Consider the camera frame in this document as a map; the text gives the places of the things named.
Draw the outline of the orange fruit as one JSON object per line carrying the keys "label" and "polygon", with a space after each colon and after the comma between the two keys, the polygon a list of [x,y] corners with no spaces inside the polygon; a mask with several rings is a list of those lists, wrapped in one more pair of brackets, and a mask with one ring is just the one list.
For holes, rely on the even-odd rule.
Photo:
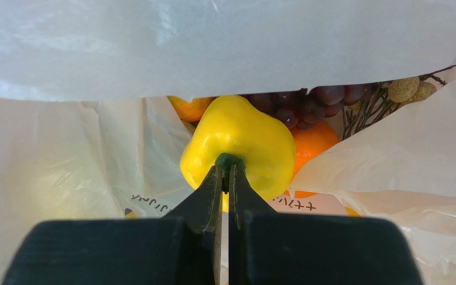
{"label": "orange fruit", "polygon": [[291,134],[296,144],[293,178],[308,161],[339,143],[334,129],[324,121],[316,123],[308,130],[294,128]]}

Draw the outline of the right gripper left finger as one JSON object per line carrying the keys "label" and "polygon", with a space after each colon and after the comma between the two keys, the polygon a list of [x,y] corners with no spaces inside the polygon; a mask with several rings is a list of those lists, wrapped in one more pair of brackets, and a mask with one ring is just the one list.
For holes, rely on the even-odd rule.
{"label": "right gripper left finger", "polygon": [[160,218],[41,222],[3,283],[220,284],[222,182],[222,168],[213,166]]}

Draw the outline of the translucent plastic bag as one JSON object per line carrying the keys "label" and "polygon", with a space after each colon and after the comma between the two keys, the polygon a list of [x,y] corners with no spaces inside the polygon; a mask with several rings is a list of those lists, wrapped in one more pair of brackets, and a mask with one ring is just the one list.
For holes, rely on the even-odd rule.
{"label": "translucent plastic bag", "polygon": [[[49,219],[160,217],[192,189],[167,100],[456,74],[456,1],[0,1],[0,283]],[[456,80],[310,161],[288,213],[398,224],[456,284]]]}

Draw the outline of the yellow bell pepper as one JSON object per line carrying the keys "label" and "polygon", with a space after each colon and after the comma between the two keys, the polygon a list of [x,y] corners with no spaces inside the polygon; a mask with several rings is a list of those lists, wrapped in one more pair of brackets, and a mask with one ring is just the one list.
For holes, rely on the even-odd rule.
{"label": "yellow bell pepper", "polygon": [[250,186],[266,201],[281,195],[295,169],[296,146],[289,129],[242,96],[221,96],[204,112],[179,167],[197,189],[219,155],[244,161]]}

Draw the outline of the green orange mango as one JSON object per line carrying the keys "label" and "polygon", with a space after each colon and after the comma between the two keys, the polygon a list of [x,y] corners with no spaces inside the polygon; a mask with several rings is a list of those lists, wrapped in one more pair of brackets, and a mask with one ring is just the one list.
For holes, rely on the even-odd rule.
{"label": "green orange mango", "polygon": [[202,97],[187,102],[177,96],[168,96],[167,98],[179,118],[185,122],[199,121],[207,110],[207,107],[215,99],[215,97]]}

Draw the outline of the red grape bunch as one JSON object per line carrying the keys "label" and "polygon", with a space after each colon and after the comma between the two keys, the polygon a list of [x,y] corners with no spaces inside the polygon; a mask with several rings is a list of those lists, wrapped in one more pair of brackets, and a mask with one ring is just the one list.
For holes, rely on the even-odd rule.
{"label": "red grape bunch", "polygon": [[354,107],[370,99],[376,92],[376,83],[328,85],[310,90],[243,94],[257,110],[266,113],[288,127],[309,130],[325,118],[340,113],[344,107]]}

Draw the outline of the dried longan bunch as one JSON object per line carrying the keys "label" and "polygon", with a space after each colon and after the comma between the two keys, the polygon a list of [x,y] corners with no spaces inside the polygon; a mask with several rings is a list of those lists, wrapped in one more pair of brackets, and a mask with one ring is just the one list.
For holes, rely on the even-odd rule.
{"label": "dried longan bunch", "polygon": [[428,99],[448,84],[445,73],[455,68],[456,64],[428,74],[370,84],[368,95],[342,109],[341,139],[372,126],[405,105]]}

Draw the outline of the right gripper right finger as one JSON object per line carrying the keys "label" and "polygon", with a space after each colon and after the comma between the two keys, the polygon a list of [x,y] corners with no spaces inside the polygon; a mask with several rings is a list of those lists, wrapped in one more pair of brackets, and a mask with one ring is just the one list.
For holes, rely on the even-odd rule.
{"label": "right gripper right finger", "polygon": [[230,284],[422,284],[408,243],[389,220],[273,210],[232,166]]}

